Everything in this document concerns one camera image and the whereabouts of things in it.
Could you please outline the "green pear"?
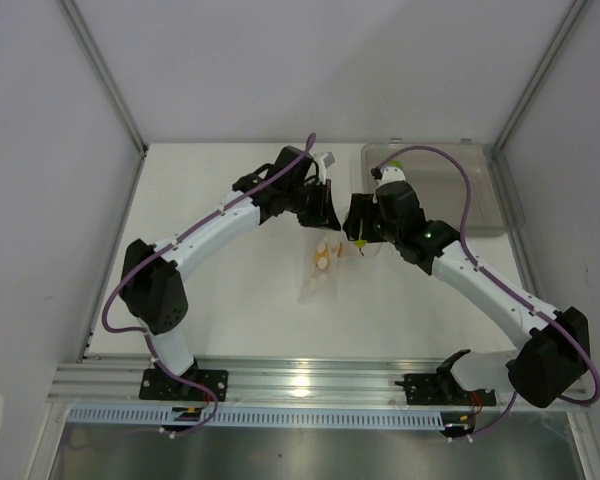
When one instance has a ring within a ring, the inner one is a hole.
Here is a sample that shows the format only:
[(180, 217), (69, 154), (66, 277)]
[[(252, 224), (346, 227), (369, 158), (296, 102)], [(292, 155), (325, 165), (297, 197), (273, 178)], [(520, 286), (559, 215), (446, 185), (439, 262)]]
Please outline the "green pear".
[(358, 249), (361, 256), (365, 256), (364, 247), (367, 245), (367, 241), (364, 239), (364, 222), (360, 221), (358, 226), (358, 233), (355, 240), (352, 241), (355, 247)]

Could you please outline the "round green lime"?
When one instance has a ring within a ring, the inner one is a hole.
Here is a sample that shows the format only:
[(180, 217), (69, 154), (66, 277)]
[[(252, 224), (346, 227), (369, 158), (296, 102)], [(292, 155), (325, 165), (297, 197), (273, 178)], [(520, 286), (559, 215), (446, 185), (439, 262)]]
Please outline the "round green lime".
[(388, 166), (402, 170), (403, 169), (403, 165), (400, 161), (398, 160), (391, 160), (388, 162)]

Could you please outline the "orange fruit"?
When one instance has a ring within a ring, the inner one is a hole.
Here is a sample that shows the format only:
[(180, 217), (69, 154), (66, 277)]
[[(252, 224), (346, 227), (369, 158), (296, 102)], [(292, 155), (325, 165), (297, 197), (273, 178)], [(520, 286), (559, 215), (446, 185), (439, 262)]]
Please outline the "orange fruit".
[(313, 255), (313, 265), (319, 271), (327, 271), (333, 267), (341, 256), (342, 244), (340, 241), (330, 242), (323, 240), (318, 243)]

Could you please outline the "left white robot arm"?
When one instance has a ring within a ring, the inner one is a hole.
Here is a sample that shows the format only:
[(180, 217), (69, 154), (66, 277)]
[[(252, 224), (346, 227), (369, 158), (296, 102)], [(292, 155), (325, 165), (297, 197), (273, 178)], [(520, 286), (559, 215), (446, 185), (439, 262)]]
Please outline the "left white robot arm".
[(239, 178), (219, 205), (183, 233), (126, 249), (118, 295), (167, 368), (162, 388), (177, 400), (196, 390), (195, 355), (181, 322), (189, 308), (185, 283), (205, 260), (238, 236), (285, 212), (306, 228), (340, 230), (327, 176), (332, 153), (285, 146), (275, 162)]

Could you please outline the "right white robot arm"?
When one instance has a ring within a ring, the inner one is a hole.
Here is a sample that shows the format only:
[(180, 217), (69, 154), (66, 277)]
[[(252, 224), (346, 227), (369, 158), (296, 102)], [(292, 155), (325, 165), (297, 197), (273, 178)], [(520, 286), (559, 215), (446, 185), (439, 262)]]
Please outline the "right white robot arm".
[(511, 390), (546, 408), (590, 368), (588, 320), (577, 309), (559, 311), (490, 271), (458, 230), (428, 220), (405, 181), (354, 194), (343, 230), (351, 241), (387, 242), (401, 258), (463, 295), (505, 333), (510, 351), (461, 350), (440, 365), (438, 395), (459, 403), (475, 390)]

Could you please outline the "clear zip top bag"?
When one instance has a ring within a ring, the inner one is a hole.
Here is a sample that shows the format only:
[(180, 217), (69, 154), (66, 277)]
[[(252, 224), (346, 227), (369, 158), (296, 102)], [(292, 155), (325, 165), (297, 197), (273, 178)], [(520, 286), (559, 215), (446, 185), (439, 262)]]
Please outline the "clear zip top bag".
[(381, 243), (350, 241), (339, 231), (310, 229), (302, 241), (297, 301), (301, 305), (335, 302), (348, 267), (376, 257)]

